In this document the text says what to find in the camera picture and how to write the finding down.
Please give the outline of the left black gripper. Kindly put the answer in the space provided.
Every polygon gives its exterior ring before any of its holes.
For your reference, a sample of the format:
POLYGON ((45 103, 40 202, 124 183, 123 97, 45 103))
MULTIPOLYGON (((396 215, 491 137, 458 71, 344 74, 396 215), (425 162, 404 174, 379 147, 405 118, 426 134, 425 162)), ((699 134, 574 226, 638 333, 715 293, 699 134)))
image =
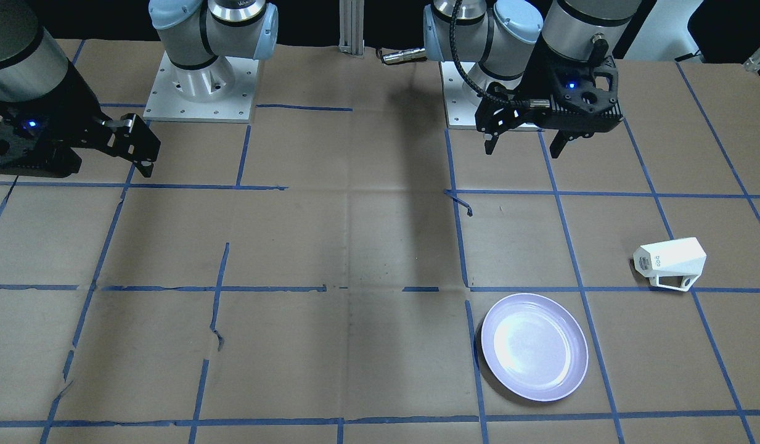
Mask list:
POLYGON ((579 133, 606 133, 623 120, 609 42, 586 43, 587 59, 571 60, 540 39, 515 89, 497 82, 486 88, 476 110, 486 155, 493 154, 500 135, 524 123, 558 130, 550 144, 550 157, 557 159, 579 133))

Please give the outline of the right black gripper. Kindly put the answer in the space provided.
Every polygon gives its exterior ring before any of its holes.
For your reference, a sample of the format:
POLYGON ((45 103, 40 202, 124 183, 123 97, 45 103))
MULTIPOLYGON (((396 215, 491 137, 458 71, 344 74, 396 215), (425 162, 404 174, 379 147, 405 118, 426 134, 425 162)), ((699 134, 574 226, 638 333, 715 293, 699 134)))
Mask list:
POLYGON ((61 84, 38 99, 0 101, 0 175, 63 179, 78 173, 75 148, 131 162, 152 177, 160 140, 136 113, 111 119, 73 65, 61 84))

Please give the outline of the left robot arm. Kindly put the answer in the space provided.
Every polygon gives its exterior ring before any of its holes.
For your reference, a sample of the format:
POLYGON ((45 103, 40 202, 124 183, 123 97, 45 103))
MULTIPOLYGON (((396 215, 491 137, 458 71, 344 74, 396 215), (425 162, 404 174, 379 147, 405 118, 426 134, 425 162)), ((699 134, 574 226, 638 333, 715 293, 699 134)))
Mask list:
POLYGON ((475 128, 492 154, 521 125, 555 130, 550 155, 624 121, 613 49, 639 1, 433 1, 423 12, 427 57, 452 62, 476 99, 475 128))

